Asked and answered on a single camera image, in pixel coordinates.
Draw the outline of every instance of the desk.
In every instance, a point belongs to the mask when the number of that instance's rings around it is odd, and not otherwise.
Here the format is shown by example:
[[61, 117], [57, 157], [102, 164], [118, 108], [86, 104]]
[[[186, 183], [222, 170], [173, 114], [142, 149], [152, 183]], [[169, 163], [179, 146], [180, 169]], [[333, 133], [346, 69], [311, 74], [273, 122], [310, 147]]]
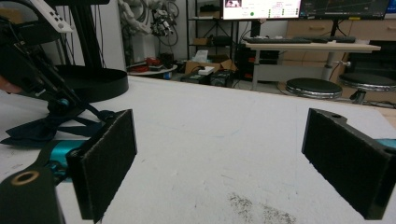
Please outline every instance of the desk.
[[[311, 44], [246, 44], [247, 48], [256, 50], [256, 59], [254, 63], [252, 89], [255, 91], [257, 82], [284, 80], [293, 77], [311, 77], [321, 74], [321, 78], [329, 80], [332, 74], [332, 64], [334, 63], [335, 52], [358, 52], [370, 53], [373, 50], [380, 50], [378, 46], [364, 45], [364, 44], [342, 44], [329, 42], [327, 44], [311, 43]], [[295, 51], [329, 51], [326, 64], [323, 68], [313, 67], [298, 67], [274, 65], [274, 64], [260, 64], [261, 50], [295, 50]]]
[[[372, 223], [301, 152], [309, 107], [338, 113], [374, 138], [396, 131], [372, 108], [256, 91], [128, 77], [121, 96], [96, 108], [134, 110], [138, 153], [103, 223]], [[46, 103], [0, 93], [5, 130], [43, 118]], [[84, 117], [93, 118], [89, 113]], [[58, 133], [57, 138], [65, 137]], [[0, 181], [36, 149], [0, 146]], [[81, 220], [71, 183], [57, 187], [67, 223]], [[394, 223], [396, 194], [383, 220]]]

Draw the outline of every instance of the round stool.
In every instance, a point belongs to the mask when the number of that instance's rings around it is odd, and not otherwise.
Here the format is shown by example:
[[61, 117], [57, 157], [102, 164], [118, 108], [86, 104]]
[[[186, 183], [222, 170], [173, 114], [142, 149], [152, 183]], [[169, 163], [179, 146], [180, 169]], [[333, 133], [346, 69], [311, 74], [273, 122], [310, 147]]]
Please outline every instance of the round stool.
[[343, 92], [343, 89], [335, 83], [310, 77], [288, 80], [286, 90], [298, 96], [315, 99], [335, 99]]
[[338, 81], [348, 87], [357, 89], [349, 99], [354, 104], [361, 105], [366, 91], [395, 91], [396, 81], [387, 77], [363, 73], [345, 73], [338, 77]]

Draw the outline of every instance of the keyboard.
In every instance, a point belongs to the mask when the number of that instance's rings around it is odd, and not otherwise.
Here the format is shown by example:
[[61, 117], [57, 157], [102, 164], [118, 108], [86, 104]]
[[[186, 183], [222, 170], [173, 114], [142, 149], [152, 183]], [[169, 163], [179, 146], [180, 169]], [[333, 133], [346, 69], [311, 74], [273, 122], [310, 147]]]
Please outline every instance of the keyboard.
[[244, 38], [249, 44], [310, 44], [312, 41], [303, 38], [291, 38], [291, 39], [272, 39], [272, 38], [261, 38], [261, 37], [246, 37]]
[[296, 39], [307, 39], [315, 42], [316, 40], [324, 39], [327, 41], [334, 41], [337, 43], [355, 43], [356, 37], [355, 36], [345, 36], [345, 35], [336, 35], [336, 36], [329, 36], [329, 35], [310, 35], [310, 36], [295, 36]]

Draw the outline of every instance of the computer monitor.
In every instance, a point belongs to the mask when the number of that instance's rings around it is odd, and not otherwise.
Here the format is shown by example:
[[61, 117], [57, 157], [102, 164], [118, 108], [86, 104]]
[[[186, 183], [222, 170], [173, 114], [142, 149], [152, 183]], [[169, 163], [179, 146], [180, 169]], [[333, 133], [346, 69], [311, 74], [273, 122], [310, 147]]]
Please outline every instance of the computer monitor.
[[385, 19], [396, 19], [396, 0], [390, 0]]
[[220, 0], [221, 18], [230, 21], [297, 20], [301, 0]]
[[383, 20], [389, 0], [302, 0], [300, 18]]

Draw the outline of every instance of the white wall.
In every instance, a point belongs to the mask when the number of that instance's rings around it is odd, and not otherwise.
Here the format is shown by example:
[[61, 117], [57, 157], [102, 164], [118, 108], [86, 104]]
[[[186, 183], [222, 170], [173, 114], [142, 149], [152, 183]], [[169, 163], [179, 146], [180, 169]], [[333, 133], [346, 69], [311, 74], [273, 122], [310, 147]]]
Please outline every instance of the white wall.
[[[37, 20], [37, 17], [32, 12], [32, 10], [21, 4], [4, 2], [4, 3], [0, 3], [0, 7], [18, 8], [21, 11], [23, 19], [25, 21]], [[101, 10], [100, 15], [102, 18], [101, 22], [103, 28], [102, 31], [103, 31], [103, 42], [104, 42], [102, 52], [104, 55], [106, 67], [125, 70], [125, 61], [123, 57], [122, 41], [120, 35], [120, 17], [119, 17], [117, 0], [110, 0], [109, 4], [99, 6], [99, 8]], [[60, 14], [63, 14], [62, 13], [63, 8], [58, 7], [58, 9]], [[97, 34], [98, 34], [99, 44], [101, 45], [102, 35], [100, 33], [99, 25], [97, 25], [97, 27], [98, 27]], [[73, 41], [74, 41], [73, 51], [74, 51], [76, 64], [83, 65], [84, 61], [81, 53], [81, 47], [78, 41], [77, 31], [73, 33]], [[54, 63], [59, 64], [62, 62], [59, 56], [59, 50], [56, 48], [54, 42], [45, 44], [43, 47], [46, 53], [49, 55], [49, 57], [54, 61]]]

